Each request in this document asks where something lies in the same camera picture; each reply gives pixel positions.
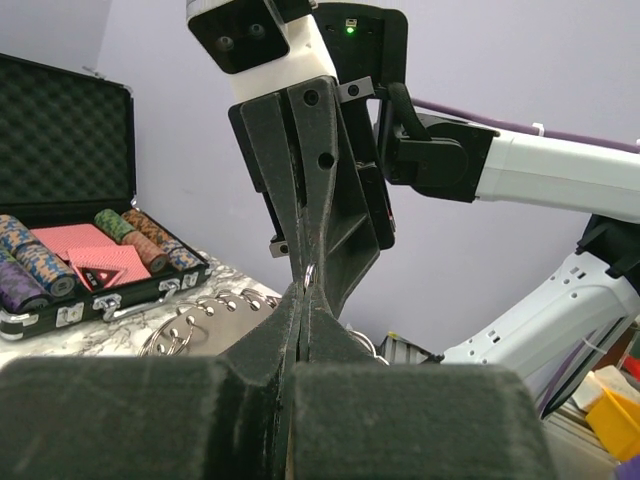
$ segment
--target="marble tabletop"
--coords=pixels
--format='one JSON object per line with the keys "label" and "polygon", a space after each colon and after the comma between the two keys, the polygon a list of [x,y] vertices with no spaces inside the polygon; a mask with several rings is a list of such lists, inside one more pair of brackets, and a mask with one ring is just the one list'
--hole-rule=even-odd
{"label": "marble tabletop", "polygon": [[223,290],[239,293],[245,288],[265,295],[279,296],[218,259],[207,254],[203,256],[209,260],[213,272],[201,287],[177,293],[166,305],[114,323],[95,320],[26,340],[9,342],[0,339],[0,368],[16,358],[35,355],[135,356],[154,330],[175,315],[178,301],[193,301],[200,296],[215,295]]}

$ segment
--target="red object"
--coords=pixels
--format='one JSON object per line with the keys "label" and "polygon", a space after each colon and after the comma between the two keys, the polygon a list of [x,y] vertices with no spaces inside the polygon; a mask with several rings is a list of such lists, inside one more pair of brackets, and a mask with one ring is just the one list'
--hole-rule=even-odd
{"label": "red object", "polygon": [[31,230],[45,247],[68,261],[68,251],[74,248],[110,247],[115,242],[91,224],[65,225],[62,227],[34,228]]}
{"label": "red object", "polygon": [[640,382],[640,359],[627,357],[622,366]]}
{"label": "red object", "polygon": [[85,287],[92,290],[82,269],[94,271],[118,272],[105,287],[123,285],[150,278],[151,275],[142,264],[135,247],[115,245],[98,248],[72,248],[68,251],[71,268],[78,274]]}

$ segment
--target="wall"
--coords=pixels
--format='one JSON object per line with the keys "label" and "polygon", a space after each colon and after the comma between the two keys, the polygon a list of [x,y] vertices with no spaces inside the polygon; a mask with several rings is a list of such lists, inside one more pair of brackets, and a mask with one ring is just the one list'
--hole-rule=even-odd
{"label": "wall", "polygon": [[[519,122],[634,141],[640,4],[567,0],[369,2],[410,19],[414,96]],[[225,77],[191,37],[184,2],[113,0],[99,70],[137,101],[141,205],[176,233],[280,291],[272,227],[226,117]],[[436,351],[534,289],[588,217],[514,204],[460,205],[392,188],[397,246],[344,321],[376,341],[392,328]]]}
{"label": "wall", "polygon": [[0,52],[68,70],[95,68],[111,0],[2,0]]}

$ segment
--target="foam lining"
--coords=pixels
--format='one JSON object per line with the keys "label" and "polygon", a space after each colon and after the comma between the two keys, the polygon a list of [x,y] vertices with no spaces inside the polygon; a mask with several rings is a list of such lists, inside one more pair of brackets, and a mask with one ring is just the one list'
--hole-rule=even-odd
{"label": "foam lining", "polygon": [[2,55],[0,87],[0,209],[131,199],[125,87]]}

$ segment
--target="yellow plastic container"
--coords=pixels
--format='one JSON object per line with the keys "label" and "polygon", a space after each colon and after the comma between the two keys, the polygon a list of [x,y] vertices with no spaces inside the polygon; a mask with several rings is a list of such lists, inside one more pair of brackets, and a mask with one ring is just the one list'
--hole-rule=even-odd
{"label": "yellow plastic container", "polygon": [[602,445],[621,462],[640,455],[640,405],[604,390],[587,414],[587,423]]}

